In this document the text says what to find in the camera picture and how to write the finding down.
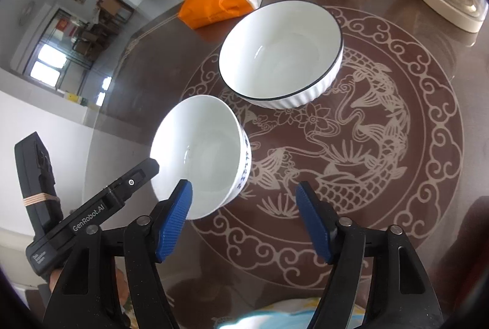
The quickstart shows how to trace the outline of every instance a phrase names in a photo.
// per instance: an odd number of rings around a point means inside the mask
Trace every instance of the bowl with black rim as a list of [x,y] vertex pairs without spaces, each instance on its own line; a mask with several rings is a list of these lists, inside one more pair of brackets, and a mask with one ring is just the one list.
[[282,1],[255,10],[227,35],[219,73],[244,100],[285,109],[318,98],[341,66],[343,34],[322,6]]

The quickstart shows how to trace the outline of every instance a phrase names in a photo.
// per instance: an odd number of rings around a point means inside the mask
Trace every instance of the white bowl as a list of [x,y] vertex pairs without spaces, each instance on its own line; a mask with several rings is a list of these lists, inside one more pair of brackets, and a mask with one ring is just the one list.
[[223,81],[246,101],[266,108],[299,107],[333,83],[343,35],[323,7],[283,1],[261,7],[227,35],[219,55]]
[[160,164],[151,180],[158,200],[168,199],[180,179],[192,183],[188,220],[207,216],[234,199],[251,168],[245,131],[226,103],[209,95],[190,97],[168,113],[150,157]]

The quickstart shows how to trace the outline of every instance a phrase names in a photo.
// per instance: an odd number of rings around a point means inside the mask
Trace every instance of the orange plastic bag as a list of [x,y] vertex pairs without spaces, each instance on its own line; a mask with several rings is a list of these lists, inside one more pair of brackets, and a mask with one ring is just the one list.
[[178,18],[191,29],[248,14],[261,0],[185,0]]

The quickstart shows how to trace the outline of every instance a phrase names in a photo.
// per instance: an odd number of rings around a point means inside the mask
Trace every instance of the rubber band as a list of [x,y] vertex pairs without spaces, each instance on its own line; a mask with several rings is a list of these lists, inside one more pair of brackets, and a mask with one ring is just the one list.
[[30,206],[38,202],[44,201],[60,201],[57,196],[46,194],[45,192],[41,192],[40,194],[36,194],[22,200],[24,206]]

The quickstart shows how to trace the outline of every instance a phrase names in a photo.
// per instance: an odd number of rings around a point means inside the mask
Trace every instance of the glass tabletop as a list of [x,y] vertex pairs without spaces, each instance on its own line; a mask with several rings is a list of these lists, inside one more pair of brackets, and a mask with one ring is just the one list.
[[[84,200],[147,158],[163,118],[192,95],[224,100],[252,146],[240,195],[187,221],[158,265],[175,317],[189,329],[322,294],[329,268],[295,206],[301,180],[341,216],[402,226],[444,312],[487,238],[489,26],[469,34],[421,0],[303,1],[338,20],[345,50],[332,87],[297,109],[254,106],[219,78],[219,50],[239,19],[191,30],[175,6],[119,38],[111,84],[92,118]],[[156,201],[146,184],[105,228],[148,214]],[[359,305],[370,273],[366,260]]]

